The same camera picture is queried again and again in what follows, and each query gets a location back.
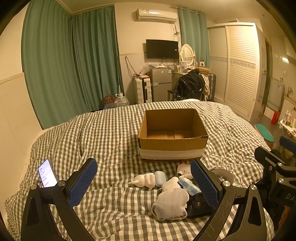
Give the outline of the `black wall television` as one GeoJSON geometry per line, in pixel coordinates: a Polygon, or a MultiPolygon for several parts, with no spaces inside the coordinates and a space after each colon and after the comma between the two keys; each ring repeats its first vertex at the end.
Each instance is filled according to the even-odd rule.
{"type": "Polygon", "coordinates": [[[177,41],[146,39],[147,59],[178,59],[177,41]]]}

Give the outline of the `white side table with bottles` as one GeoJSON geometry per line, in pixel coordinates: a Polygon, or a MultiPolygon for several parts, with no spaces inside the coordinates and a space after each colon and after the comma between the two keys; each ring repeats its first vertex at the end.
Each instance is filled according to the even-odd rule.
{"type": "Polygon", "coordinates": [[[283,119],[280,120],[280,128],[295,138],[295,125],[292,121],[292,115],[288,110],[285,112],[283,119]]]}

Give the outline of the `white louvered wardrobe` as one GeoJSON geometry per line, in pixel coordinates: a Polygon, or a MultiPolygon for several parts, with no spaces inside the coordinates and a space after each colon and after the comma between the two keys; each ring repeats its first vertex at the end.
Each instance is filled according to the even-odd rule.
{"type": "Polygon", "coordinates": [[[214,100],[247,121],[259,114],[264,36],[255,23],[223,23],[208,27],[210,72],[216,75],[214,100]]]}

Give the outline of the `smartphone with lit screen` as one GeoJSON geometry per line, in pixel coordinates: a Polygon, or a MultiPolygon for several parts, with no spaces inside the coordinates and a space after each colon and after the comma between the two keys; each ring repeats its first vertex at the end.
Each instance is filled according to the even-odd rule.
{"type": "Polygon", "coordinates": [[[38,173],[44,188],[54,187],[58,183],[52,165],[48,159],[38,167],[38,173]]]}

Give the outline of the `red bottle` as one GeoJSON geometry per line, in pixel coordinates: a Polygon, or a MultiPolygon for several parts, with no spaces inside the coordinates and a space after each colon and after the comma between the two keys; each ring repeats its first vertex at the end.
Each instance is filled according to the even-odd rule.
{"type": "Polygon", "coordinates": [[[273,117],[272,117],[272,119],[271,119],[271,124],[272,125],[275,125],[276,123],[277,123],[277,121],[278,121],[278,116],[280,115],[280,112],[279,111],[275,111],[274,113],[273,113],[273,117]]]}

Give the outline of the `brown patterned bag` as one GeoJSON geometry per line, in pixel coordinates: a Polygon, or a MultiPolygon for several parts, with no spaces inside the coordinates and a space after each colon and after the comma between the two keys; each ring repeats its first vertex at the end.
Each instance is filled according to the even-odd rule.
{"type": "Polygon", "coordinates": [[[108,96],[104,97],[102,100],[103,107],[110,105],[110,104],[114,104],[115,102],[116,102],[115,95],[108,95],[108,96]]]}

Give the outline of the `white hair dryer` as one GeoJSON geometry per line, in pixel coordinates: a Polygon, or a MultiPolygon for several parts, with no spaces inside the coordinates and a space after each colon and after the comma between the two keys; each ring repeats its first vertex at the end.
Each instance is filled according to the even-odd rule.
{"type": "MultiPolygon", "coordinates": [[[[234,183],[233,175],[225,169],[212,169],[211,172],[214,173],[220,180],[223,179],[229,181],[231,184],[234,183]]],[[[179,178],[188,178],[192,180],[193,175],[191,174],[190,164],[180,164],[177,167],[177,176],[179,178]]]]}

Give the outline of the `light blue earbuds case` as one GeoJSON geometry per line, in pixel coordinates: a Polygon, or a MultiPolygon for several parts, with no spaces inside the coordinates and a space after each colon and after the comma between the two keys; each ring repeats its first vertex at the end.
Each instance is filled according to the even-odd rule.
{"type": "Polygon", "coordinates": [[[161,187],[167,181],[166,174],[163,171],[156,171],[154,173],[154,176],[155,176],[155,186],[157,187],[161,187]]]}

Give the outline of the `small teal curtain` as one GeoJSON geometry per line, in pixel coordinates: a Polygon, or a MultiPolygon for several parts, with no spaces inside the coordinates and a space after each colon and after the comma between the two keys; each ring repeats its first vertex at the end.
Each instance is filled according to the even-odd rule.
{"type": "Polygon", "coordinates": [[[181,42],[188,44],[196,54],[196,62],[203,59],[206,67],[210,67],[209,36],[206,14],[189,8],[178,8],[181,29],[181,42]]]}

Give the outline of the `brown cardboard box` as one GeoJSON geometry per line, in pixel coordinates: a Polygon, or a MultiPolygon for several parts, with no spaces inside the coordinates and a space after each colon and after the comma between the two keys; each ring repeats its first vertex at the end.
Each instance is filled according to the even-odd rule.
{"type": "Polygon", "coordinates": [[[144,160],[183,161],[200,158],[208,133],[194,108],[146,110],[138,133],[144,160]]]}

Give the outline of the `white sock pair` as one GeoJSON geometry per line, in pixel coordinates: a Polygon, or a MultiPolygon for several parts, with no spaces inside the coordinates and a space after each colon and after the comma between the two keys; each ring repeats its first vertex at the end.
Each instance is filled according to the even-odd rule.
{"type": "Polygon", "coordinates": [[[189,194],[178,184],[178,177],[172,177],[162,185],[162,191],[152,204],[152,215],[158,221],[182,220],[187,217],[189,194]]]}

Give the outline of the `blue tissue packet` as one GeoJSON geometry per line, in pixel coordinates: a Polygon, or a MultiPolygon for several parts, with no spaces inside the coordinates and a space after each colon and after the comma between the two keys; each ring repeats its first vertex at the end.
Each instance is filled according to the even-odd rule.
{"type": "Polygon", "coordinates": [[[195,184],[191,182],[188,178],[180,178],[178,180],[178,184],[185,189],[190,196],[194,196],[198,193],[201,193],[201,190],[199,187],[197,187],[195,184]]]}

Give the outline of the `clear water jug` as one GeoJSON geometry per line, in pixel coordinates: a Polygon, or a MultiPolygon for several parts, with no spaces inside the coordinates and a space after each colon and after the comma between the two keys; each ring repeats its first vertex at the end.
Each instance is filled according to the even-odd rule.
{"type": "Polygon", "coordinates": [[[124,107],[129,106],[130,102],[128,99],[124,96],[122,92],[116,94],[116,101],[115,101],[116,107],[124,107]]]}

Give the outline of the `black jacket on chair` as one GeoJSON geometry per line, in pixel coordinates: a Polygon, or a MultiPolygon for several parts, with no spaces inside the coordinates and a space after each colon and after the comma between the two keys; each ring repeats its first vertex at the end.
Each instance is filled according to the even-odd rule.
{"type": "Polygon", "coordinates": [[[189,73],[181,76],[173,89],[174,100],[198,99],[201,100],[205,80],[198,69],[193,69],[189,73]]]}

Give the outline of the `dark striped suitcase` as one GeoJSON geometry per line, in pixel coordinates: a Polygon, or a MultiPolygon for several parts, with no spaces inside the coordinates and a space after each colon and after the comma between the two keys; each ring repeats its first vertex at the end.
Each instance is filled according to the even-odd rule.
{"type": "Polygon", "coordinates": [[[206,93],[207,93],[207,100],[214,101],[215,97],[215,89],[216,89],[216,75],[215,74],[206,74],[206,93]]]}

